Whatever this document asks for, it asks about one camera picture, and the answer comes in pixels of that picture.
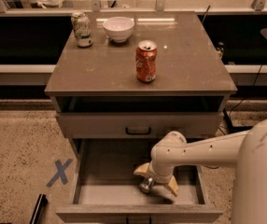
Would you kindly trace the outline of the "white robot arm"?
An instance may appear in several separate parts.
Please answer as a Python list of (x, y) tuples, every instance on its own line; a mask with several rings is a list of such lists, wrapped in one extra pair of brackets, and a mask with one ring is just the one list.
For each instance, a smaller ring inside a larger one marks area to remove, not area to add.
[(151, 149), (150, 157), (133, 171), (145, 178), (141, 188), (148, 191), (157, 182), (175, 196), (177, 166), (233, 165), (232, 224), (267, 224), (267, 119), (248, 131), (193, 143), (172, 131)]

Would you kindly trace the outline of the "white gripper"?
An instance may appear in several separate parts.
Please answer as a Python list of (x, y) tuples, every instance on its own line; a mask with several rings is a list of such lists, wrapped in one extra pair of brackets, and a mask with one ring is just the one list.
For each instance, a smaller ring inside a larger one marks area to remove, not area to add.
[(173, 176), (173, 167), (170, 165), (157, 164), (154, 161), (139, 165), (134, 171), (134, 175), (151, 177), (154, 181), (164, 184), (175, 197), (178, 195), (179, 187), (176, 178)]

